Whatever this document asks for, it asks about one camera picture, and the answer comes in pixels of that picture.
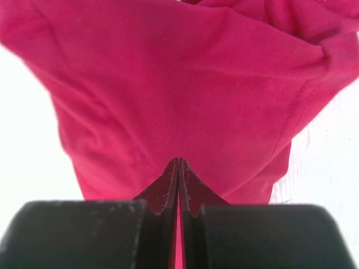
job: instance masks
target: magenta cloth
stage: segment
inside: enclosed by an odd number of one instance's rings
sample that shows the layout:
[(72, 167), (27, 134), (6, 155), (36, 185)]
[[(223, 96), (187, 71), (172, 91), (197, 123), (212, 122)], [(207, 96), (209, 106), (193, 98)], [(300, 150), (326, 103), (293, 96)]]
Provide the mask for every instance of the magenta cloth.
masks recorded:
[(293, 136), (359, 75), (358, 30), (358, 0), (0, 1), (88, 200), (131, 199), (178, 156), (268, 203)]

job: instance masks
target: stitching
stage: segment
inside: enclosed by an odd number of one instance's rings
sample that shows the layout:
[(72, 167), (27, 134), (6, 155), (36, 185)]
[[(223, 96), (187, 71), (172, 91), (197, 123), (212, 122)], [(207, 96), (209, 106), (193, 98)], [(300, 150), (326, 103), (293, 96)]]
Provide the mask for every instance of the stitching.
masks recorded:
[(299, 97), (300, 97), (300, 96), (302, 95), (302, 93), (304, 92), (304, 89), (306, 88), (306, 86), (307, 86), (307, 84), (309, 83), (309, 81), (311, 81), (311, 80), (307, 80), (307, 81), (303, 84), (303, 86), (301, 87), (301, 89), (300, 89), (300, 91), (299, 91), (299, 93), (298, 93), (298, 95), (297, 95), (297, 97), (296, 97), (296, 100), (294, 101), (294, 104), (293, 104), (293, 107), (292, 107), (292, 109), (291, 109), (291, 112), (289, 113), (289, 116), (288, 116), (288, 119), (287, 119), (287, 121), (286, 121), (286, 124), (284, 125), (284, 128), (283, 128), (283, 130), (282, 130), (282, 133), (280, 134), (280, 138), (279, 138), (279, 140), (278, 140), (276, 146), (274, 147), (273, 153), (271, 154), (271, 156), (270, 156), (268, 162), (270, 162), (270, 160), (272, 159), (272, 157), (273, 157), (275, 151), (277, 150), (277, 148), (278, 148), (278, 146), (279, 146), (279, 143), (282, 141), (284, 132), (286, 131), (286, 129), (287, 129), (287, 127), (288, 127), (288, 124), (289, 124), (289, 121), (290, 121), (291, 118), (292, 118), (292, 114), (293, 114), (293, 111), (294, 111), (295, 107), (297, 106)]
[(69, 64), (69, 62), (68, 62), (68, 60), (67, 60), (67, 57), (66, 57), (66, 55), (65, 55), (65, 52), (63, 51), (63, 49), (62, 49), (62, 47), (61, 47), (61, 45), (60, 45), (60, 42), (59, 42), (59, 40), (58, 40), (58, 38), (57, 38), (57, 35), (56, 35), (55, 32), (54, 32), (54, 29), (53, 29), (53, 27), (52, 27), (51, 22), (50, 22), (49, 19), (45, 16), (45, 14), (35, 5), (34, 2), (31, 2), (31, 5), (32, 5), (32, 7), (34, 8), (34, 10), (36, 10), (36, 12), (37, 12), (38, 14), (40, 14), (41, 17), (42, 17), (44, 20), (46, 20), (46, 23), (47, 23), (47, 25), (48, 25), (48, 29), (49, 29), (50, 32), (51, 32), (53, 41), (54, 41), (54, 43), (55, 43), (55, 45), (56, 45), (56, 47), (57, 47), (57, 49), (58, 49), (60, 55), (62, 56), (62, 59), (64, 60), (64, 62), (65, 62), (65, 64), (66, 64), (67, 68), (70, 69), (70, 70), (72, 70), (72, 69), (70, 68), (70, 64)]
[(339, 1), (339, 0), (316, 0), (317, 3), (327, 3), (327, 2), (334, 2), (334, 1)]
[(305, 115), (305, 113), (307, 112), (307, 109), (308, 109), (308, 107), (309, 107), (309, 103), (311, 102), (311, 100), (312, 100), (312, 98), (313, 98), (314, 92), (315, 92), (317, 89), (319, 89), (319, 87), (320, 87), (321, 85), (323, 85), (324, 83), (328, 83), (329, 81), (331, 81), (336, 75), (337, 75), (337, 74), (335, 74), (334, 76), (330, 77), (330, 78), (327, 79), (326, 81), (323, 81), (323, 82), (320, 83), (315, 89), (312, 90), (312, 92), (311, 92), (311, 94), (310, 94), (310, 96), (309, 96), (308, 102), (307, 102), (307, 104), (306, 104), (306, 106), (305, 106), (305, 108), (304, 108), (304, 111), (303, 111), (301, 117), (299, 118), (299, 121), (298, 121), (296, 127), (294, 128), (292, 134), (296, 131), (296, 129), (298, 128), (298, 126), (299, 126), (300, 123), (302, 122), (302, 119), (303, 119), (303, 117), (304, 117), (304, 115)]

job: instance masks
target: pink t-shirt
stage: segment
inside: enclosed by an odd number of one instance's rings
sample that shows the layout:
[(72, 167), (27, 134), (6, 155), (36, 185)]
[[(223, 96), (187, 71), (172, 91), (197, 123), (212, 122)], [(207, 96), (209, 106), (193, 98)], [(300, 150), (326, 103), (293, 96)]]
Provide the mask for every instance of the pink t-shirt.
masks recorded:
[(0, 1), (90, 200), (184, 157), (228, 202), (268, 203), (293, 136), (359, 75), (358, 30), (358, 0)]

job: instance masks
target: white background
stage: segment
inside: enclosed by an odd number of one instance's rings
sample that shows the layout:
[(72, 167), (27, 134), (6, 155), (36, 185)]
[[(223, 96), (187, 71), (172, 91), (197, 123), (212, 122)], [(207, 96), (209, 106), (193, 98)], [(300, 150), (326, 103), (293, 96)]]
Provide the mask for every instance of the white background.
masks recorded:
[[(337, 220), (359, 264), (359, 81), (343, 90), (294, 140), (273, 203), (312, 203)], [(0, 47), (0, 237), (30, 200), (79, 200), (47, 92)]]

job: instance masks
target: white surface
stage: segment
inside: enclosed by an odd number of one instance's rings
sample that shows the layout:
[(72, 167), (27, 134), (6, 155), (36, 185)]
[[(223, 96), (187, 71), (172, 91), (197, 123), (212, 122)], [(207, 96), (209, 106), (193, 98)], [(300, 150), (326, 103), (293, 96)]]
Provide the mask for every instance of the white surface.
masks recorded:
[[(359, 264), (359, 81), (294, 140), (289, 173), (272, 202), (313, 203), (338, 221)], [(0, 237), (29, 200), (82, 199), (63, 153), (48, 94), (0, 47)]]

